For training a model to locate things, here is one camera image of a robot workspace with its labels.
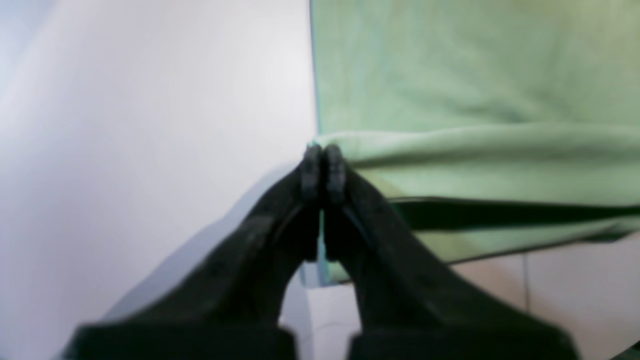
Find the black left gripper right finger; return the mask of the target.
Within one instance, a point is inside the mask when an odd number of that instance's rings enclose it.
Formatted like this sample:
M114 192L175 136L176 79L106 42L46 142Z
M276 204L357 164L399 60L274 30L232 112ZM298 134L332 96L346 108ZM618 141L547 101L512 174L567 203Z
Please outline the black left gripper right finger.
M353 282L350 360L577 360L563 330L464 280L414 237L338 146L322 152L324 243Z

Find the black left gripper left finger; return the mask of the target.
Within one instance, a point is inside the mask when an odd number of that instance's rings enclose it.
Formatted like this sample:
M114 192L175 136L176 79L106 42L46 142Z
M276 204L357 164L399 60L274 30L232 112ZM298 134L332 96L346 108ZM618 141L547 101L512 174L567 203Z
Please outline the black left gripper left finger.
M115 322L85 325L67 360L295 360L279 326L287 287L317 255L322 148L258 199L238 227L160 299Z

